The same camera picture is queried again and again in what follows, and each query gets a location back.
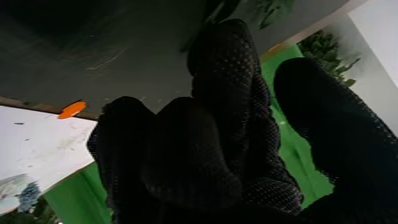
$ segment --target gray surface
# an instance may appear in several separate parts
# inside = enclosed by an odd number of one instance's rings
[[[361,58],[359,63],[345,73],[346,77],[357,80],[352,90],[398,135],[398,89],[348,16],[327,27],[327,31],[339,37],[343,62],[348,64],[355,58]]]
[[[89,112],[128,95],[158,111],[190,94],[179,49],[204,0],[19,3],[0,17],[0,95],[60,108],[83,99]]]

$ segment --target orange object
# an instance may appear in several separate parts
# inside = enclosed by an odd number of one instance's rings
[[[85,102],[76,102],[73,103],[62,110],[62,113],[59,115],[59,119],[66,119],[69,117],[73,117],[80,112],[82,110],[85,109]]]

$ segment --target finger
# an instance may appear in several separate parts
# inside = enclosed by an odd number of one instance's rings
[[[192,98],[176,99],[156,115],[142,180],[154,197],[183,208],[217,210],[240,199],[213,117]]]
[[[245,159],[243,203],[297,215],[302,193],[279,157],[281,135],[270,110],[270,92],[263,77],[254,74]]]
[[[355,93],[309,59],[282,63],[275,93],[290,124],[311,144],[316,169],[334,184],[334,193],[306,215],[330,220],[362,220],[366,216],[366,222],[377,221],[387,210],[396,211],[393,132]]]
[[[89,140],[117,222],[123,222],[133,213],[135,219],[151,223],[149,213],[154,214],[158,208],[138,176],[146,129],[153,118],[154,114],[140,101],[121,97],[105,106]]]
[[[245,23],[226,21],[204,30],[188,56],[192,96],[215,116],[227,167],[238,175],[247,152],[250,85],[258,64],[247,38]]]

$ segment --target green plant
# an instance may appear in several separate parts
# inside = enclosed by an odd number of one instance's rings
[[[41,197],[32,211],[18,212],[14,210],[0,216],[0,224],[57,224],[60,223],[46,200]]]
[[[291,11],[295,0],[256,0],[258,26],[263,29]]]
[[[361,58],[348,65],[343,64],[343,59],[337,57],[339,43],[334,35],[325,31],[318,31],[298,43],[298,47],[304,56],[314,59],[330,76],[350,87],[355,84],[355,80],[346,79],[343,73],[352,69]]]
[[[37,203],[37,198],[41,195],[41,190],[37,184],[32,182],[18,196],[19,198],[19,207],[18,212],[27,212]]]

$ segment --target dark surface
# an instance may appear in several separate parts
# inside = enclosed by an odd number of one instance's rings
[[[179,49],[204,0],[19,0],[0,5],[0,96],[89,112],[123,95],[153,111],[190,94]]]

